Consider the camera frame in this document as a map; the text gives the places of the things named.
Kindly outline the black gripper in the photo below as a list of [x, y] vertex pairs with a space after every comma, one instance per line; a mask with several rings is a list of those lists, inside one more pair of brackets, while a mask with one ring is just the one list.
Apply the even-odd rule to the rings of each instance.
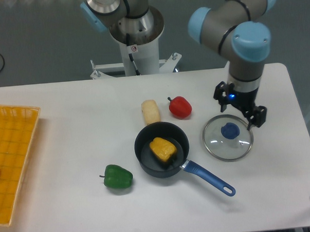
[[218, 101], [220, 112], [224, 112], [229, 104], [238, 110], [250, 110], [243, 113], [248, 121], [247, 130], [260, 128], [266, 121], [267, 108], [255, 104], [260, 81], [261, 78], [254, 81], [228, 78], [227, 83], [220, 82], [214, 90], [213, 98]]

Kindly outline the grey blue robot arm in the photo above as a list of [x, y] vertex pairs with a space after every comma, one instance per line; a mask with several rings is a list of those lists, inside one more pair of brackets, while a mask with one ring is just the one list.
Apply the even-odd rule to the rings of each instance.
[[[267, 109], [257, 106], [258, 93], [271, 34], [258, 18], [276, 0], [225, 0], [217, 10], [198, 8], [190, 17], [188, 33], [229, 62], [227, 82], [214, 90], [221, 110], [232, 105], [247, 119], [249, 127], [266, 121]], [[98, 31], [109, 31], [118, 43], [125, 74], [157, 74], [158, 40], [165, 23], [149, 0], [85, 0], [80, 5], [86, 20]]]

